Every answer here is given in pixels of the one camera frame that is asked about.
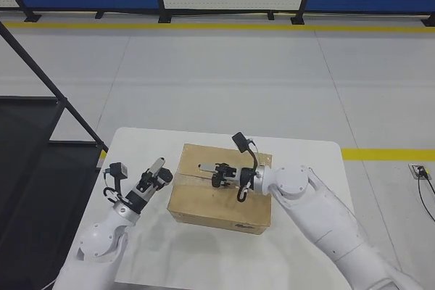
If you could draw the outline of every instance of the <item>gray floor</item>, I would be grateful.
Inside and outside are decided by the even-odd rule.
[[[418,20],[403,23],[414,26]],[[335,141],[344,148],[435,149],[435,34],[12,32],[108,144],[117,128],[130,126],[243,131]],[[50,92],[0,38],[3,94]],[[249,115],[265,118],[252,122]],[[70,115],[63,117],[53,138],[90,140]],[[425,289],[435,289],[435,225],[421,205],[407,164],[345,162],[355,212],[372,244]],[[424,164],[435,186],[435,162]],[[431,192],[422,187],[435,212]]]

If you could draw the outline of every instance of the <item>white table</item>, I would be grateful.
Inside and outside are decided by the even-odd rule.
[[[254,137],[260,152],[273,155],[273,167],[300,164],[316,174],[351,210],[352,200],[337,144]],[[235,149],[230,135],[120,128],[104,168],[122,162],[127,193],[158,157],[175,172],[185,143]],[[87,226],[107,216],[100,173],[80,223],[76,240]],[[156,193],[135,228],[116,281],[181,289],[350,289],[334,264],[313,246],[273,199],[272,224],[262,235],[177,223],[166,206],[172,186]]]

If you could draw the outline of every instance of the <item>power cord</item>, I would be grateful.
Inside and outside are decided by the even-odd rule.
[[[420,201],[422,202],[422,205],[423,205],[423,207],[426,209],[426,211],[427,211],[428,215],[430,216],[430,218],[431,218],[431,219],[433,220],[433,222],[435,223],[435,218],[434,218],[434,216],[433,216],[433,215],[430,213],[430,211],[428,210],[428,208],[427,208],[427,206],[426,206],[426,203],[423,202],[422,193],[421,193],[421,177],[424,177],[424,178],[427,180],[427,182],[428,182],[430,188],[432,189],[432,192],[434,193],[434,196],[435,196],[435,189],[434,189],[434,186],[432,185],[432,182],[430,182],[430,179],[428,179],[428,174],[427,174],[425,168],[424,168],[423,166],[420,166],[420,167],[418,167],[418,170],[419,170],[419,171],[418,171],[418,190],[419,190]]]

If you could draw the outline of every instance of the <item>white wall panel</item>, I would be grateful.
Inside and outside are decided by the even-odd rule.
[[[300,3],[301,0],[165,0],[165,7],[177,9],[297,10]]]
[[[0,0],[0,7],[18,7],[14,0]]]

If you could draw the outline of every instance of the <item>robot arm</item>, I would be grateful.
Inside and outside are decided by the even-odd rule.
[[[164,158],[159,158],[142,174],[141,180],[126,197],[120,194],[119,179],[115,178],[117,200],[108,198],[114,205],[107,219],[83,232],[60,270],[54,290],[112,288],[128,244],[125,229],[137,223],[142,209],[153,194],[173,179],[171,172],[163,167],[164,164]],[[127,178],[127,172],[123,173],[124,178]]]
[[[245,151],[241,149],[245,147],[243,141],[237,146]],[[273,170],[258,166],[254,172],[245,173],[251,168],[216,164],[200,165],[200,169],[212,172],[212,179],[221,180],[220,186],[230,183],[240,186],[239,193],[250,188],[257,194],[272,194],[306,238],[332,260],[353,290],[422,289],[367,243],[354,215],[310,168]],[[242,177],[244,173],[251,176],[249,183]],[[314,194],[306,193],[308,184],[315,189]]]

